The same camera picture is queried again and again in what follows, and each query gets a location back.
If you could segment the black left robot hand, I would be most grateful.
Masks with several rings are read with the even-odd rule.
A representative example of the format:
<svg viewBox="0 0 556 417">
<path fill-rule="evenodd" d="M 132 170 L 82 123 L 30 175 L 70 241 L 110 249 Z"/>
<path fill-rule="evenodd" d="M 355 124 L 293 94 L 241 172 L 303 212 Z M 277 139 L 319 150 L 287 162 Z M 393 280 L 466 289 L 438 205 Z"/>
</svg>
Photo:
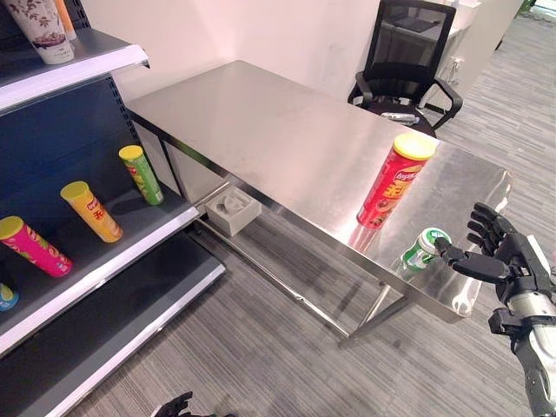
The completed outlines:
<svg viewBox="0 0 556 417">
<path fill-rule="evenodd" d="M 150 415 L 151 417 L 180 417 L 191 416 L 189 401 L 193 398 L 193 392 L 188 391 L 175 397 L 167 403 L 158 406 Z"/>
</svg>

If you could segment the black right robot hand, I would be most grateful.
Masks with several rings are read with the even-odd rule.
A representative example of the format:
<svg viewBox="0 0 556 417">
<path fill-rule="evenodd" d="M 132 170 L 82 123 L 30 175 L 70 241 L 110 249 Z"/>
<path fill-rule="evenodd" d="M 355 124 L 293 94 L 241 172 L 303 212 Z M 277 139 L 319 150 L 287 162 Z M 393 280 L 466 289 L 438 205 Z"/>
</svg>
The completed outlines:
<svg viewBox="0 0 556 417">
<path fill-rule="evenodd" d="M 473 205 L 467 239 L 479 253 L 464 251 L 439 237 L 434 241 L 440 258 L 456 272 L 496 284 L 516 284 L 526 289 L 550 289 L 544 268 L 529 240 L 503 215 L 482 202 Z"/>
</svg>

